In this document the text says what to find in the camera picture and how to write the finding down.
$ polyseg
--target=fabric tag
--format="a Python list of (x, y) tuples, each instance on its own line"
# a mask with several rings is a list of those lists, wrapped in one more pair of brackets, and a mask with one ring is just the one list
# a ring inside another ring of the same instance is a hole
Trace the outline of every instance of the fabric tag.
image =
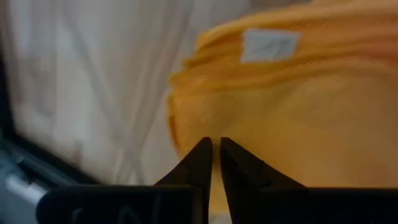
[(241, 62), (285, 60), (293, 55), (299, 32), (247, 29), (243, 33)]

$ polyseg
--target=black surface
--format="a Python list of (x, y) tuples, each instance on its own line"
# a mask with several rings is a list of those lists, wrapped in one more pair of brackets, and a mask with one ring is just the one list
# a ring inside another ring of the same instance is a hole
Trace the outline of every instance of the black surface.
[(397, 189), (314, 189), (221, 140), (221, 172), (236, 223), (398, 223)]
[(69, 187), (47, 194), (38, 205), (40, 224), (202, 223), (191, 186)]
[(14, 132), (6, 72), (2, 43), (0, 43), (0, 129), (2, 132)]
[(203, 138), (154, 186), (66, 187), (37, 206), (49, 223), (208, 223), (213, 145)]
[(46, 177), (45, 175), (43, 175), (40, 172), (37, 172), (36, 170), (33, 170), (33, 168), (30, 166), (30, 164), (26, 163), (25, 160), (19, 162), (17, 164), (18, 168), (25, 174), (25, 180), (28, 184), (31, 183), (40, 183), (41, 185), (43, 185), (42, 187), (45, 189), (52, 189), (52, 188), (56, 188), (59, 187), (59, 184)]

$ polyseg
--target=folded cloth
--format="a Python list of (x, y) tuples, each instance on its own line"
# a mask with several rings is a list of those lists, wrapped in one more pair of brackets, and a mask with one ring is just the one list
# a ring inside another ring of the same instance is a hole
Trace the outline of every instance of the folded cloth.
[[(315, 1), (203, 33), (170, 77), (179, 156), (227, 136), (306, 186), (398, 187), (397, 40), (396, 0)], [(228, 213), (217, 157), (210, 212)]]

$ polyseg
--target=sheer curtain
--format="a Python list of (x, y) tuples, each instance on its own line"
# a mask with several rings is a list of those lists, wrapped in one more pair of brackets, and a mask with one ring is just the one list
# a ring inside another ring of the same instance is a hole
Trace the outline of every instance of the sheer curtain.
[(167, 79), (249, 0), (12, 0), (2, 26), (18, 131), (97, 179), (153, 184), (178, 158)]

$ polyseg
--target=yellow towel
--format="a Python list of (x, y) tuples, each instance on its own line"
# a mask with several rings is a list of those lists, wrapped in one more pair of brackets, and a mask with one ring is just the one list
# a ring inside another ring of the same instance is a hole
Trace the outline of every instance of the yellow towel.
[[(300, 34), (288, 58), (242, 62), (249, 28)], [(307, 186), (398, 187), (398, 1), (315, 1), (199, 36), (170, 77), (179, 156), (227, 136)], [(211, 213), (228, 213), (215, 161)]]

